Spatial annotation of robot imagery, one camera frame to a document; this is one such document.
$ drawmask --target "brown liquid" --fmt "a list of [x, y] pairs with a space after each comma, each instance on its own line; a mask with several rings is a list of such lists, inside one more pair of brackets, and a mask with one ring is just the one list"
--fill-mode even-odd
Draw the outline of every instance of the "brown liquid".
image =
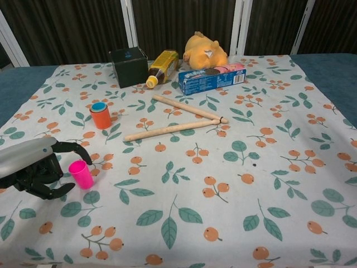
[[149, 76], [153, 75], [156, 76], [157, 80], [158, 80], [158, 85], [163, 83], [163, 80], [165, 78], [165, 74], [158, 68], [150, 68], [149, 69]]

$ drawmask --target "pink cup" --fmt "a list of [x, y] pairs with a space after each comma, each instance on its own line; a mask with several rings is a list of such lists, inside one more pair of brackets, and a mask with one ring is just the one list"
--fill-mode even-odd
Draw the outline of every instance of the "pink cup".
[[85, 161], [74, 161], [69, 166], [68, 171], [82, 189], [89, 189], [93, 186], [94, 180]]

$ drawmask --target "blue table surface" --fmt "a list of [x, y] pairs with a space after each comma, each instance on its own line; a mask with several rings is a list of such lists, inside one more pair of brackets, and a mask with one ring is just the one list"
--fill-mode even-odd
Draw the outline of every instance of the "blue table surface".
[[[357, 55], [291, 55], [309, 79], [357, 126]], [[0, 73], [0, 126], [3, 126], [58, 66], [22, 67]]]

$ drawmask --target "black curtain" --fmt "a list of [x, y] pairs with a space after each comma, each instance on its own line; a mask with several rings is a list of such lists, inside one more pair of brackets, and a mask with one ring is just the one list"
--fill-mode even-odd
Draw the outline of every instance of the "black curtain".
[[149, 59], [164, 49], [182, 55], [201, 31], [229, 53], [235, 0], [132, 0], [138, 43]]
[[128, 47], [120, 0], [0, 0], [31, 66], [109, 61]]
[[299, 54], [357, 54], [357, 0], [316, 0]]
[[244, 54], [290, 54], [306, 2], [254, 0]]

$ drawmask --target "orange plush toy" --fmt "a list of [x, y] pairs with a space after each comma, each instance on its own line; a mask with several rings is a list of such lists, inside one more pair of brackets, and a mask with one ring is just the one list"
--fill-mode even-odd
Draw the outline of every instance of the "orange plush toy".
[[227, 54], [219, 46], [201, 32], [195, 32], [186, 44], [184, 61], [194, 70], [213, 68], [228, 63]]

